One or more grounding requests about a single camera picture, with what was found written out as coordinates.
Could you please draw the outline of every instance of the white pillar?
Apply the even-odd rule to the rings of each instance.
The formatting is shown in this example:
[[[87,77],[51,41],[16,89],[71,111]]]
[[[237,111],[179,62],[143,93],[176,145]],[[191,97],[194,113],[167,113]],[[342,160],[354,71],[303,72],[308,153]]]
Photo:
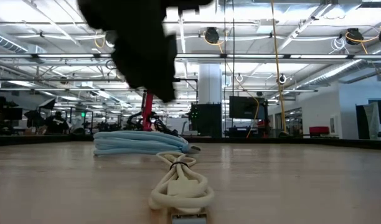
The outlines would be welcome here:
[[[199,65],[199,104],[219,104],[222,99],[220,64]]]

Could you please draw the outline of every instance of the ceiling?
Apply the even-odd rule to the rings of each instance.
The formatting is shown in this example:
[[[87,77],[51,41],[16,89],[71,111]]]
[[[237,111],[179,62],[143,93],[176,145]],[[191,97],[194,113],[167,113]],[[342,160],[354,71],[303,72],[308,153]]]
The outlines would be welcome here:
[[[77,10],[75,0],[35,0],[33,1],[34,7],[30,7],[31,3],[26,2],[29,1],[0,0],[1,36],[18,45],[38,46],[43,49],[44,53],[48,54],[107,54],[113,50],[105,42],[104,33],[87,26]],[[278,1],[279,4],[275,4],[275,27],[277,46],[280,49],[279,54],[364,54],[361,45],[342,44],[348,28],[358,28],[365,39],[373,39],[365,44],[368,52],[379,42],[375,37],[381,28],[380,7],[362,7],[362,2],[358,1],[353,4],[335,5],[329,8],[319,6],[314,1],[293,5],[283,4],[286,2]],[[311,15],[316,15],[319,12],[321,14],[318,14],[319,16],[315,20],[311,20]],[[270,37],[273,32],[272,13],[270,5],[267,3],[238,5],[235,0],[234,13],[231,7],[227,7],[224,14],[222,4],[216,6],[214,1],[211,5],[203,7],[199,15],[195,12],[185,12],[182,19],[183,38],[181,38],[181,24],[176,9],[168,9],[164,21],[166,33],[176,33],[177,35],[179,54],[219,54],[220,47],[210,45],[204,40],[204,31],[207,27],[217,28],[223,42],[221,48],[226,54],[271,55],[275,53],[274,38]],[[286,40],[291,34],[293,35],[290,40]],[[343,36],[341,40],[338,40],[340,34]],[[0,54],[11,53],[12,51],[0,47]],[[48,87],[50,89],[83,88],[85,86],[96,89],[128,88],[125,82],[120,82],[123,77],[116,74],[115,70],[107,69],[107,59],[90,57],[47,58],[43,60],[44,64],[38,65],[37,62],[27,59],[0,58],[0,74],[2,68],[4,71],[11,69],[11,74],[4,76],[4,78],[43,79],[39,82],[3,83],[2,87],[12,87],[13,85],[17,88]],[[176,62],[176,77],[197,78],[199,64],[207,62],[199,59],[178,61]],[[232,75],[232,59],[227,60],[226,68],[225,62],[220,61],[218,63],[221,64],[223,80],[225,74]],[[303,82],[311,75],[336,63],[343,63],[343,61],[281,61],[279,71],[288,78],[286,86],[291,86]],[[238,76],[242,76],[241,83],[246,89],[277,89],[274,60],[236,60],[234,72]],[[48,81],[60,77],[81,79],[81,81],[69,82],[68,84]],[[176,83],[176,88],[190,89],[189,91],[177,92],[178,97],[183,99],[183,102],[171,105],[156,104],[155,110],[162,110],[165,114],[174,116],[187,112],[191,100],[186,101],[185,99],[194,100],[196,98],[195,91],[191,90],[192,87],[191,82]],[[227,88],[231,89],[232,83],[227,82]],[[238,83],[234,84],[234,88],[240,88]],[[89,91],[59,92],[50,90],[44,92],[57,96],[62,94],[76,96],[76,98],[89,103],[119,102],[120,105],[106,107],[118,110],[126,109],[128,114],[139,110],[138,105],[140,106],[142,99],[141,91],[103,91],[103,93],[96,91],[97,96],[93,96]],[[239,92],[238,94],[246,95],[247,93]],[[125,103],[132,103],[136,106],[129,110],[123,106]]]

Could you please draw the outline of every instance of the table surface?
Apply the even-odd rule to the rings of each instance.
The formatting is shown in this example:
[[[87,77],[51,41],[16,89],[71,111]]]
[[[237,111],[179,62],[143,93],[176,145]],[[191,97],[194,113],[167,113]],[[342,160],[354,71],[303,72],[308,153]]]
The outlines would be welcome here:
[[[381,151],[199,144],[210,223],[381,223]],[[167,167],[154,156],[93,157],[91,142],[0,147],[0,223],[167,223],[148,207]]]

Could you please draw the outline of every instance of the person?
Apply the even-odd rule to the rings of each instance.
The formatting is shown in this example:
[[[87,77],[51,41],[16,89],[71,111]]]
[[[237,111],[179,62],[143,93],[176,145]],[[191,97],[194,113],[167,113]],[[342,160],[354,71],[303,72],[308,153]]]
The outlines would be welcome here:
[[[49,116],[45,120],[45,125],[47,126],[47,132],[45,134],[63,134],[64,131],[68,130],[68,124],[66,120],[62,118],[60,111],[57,111],[53,116]]]

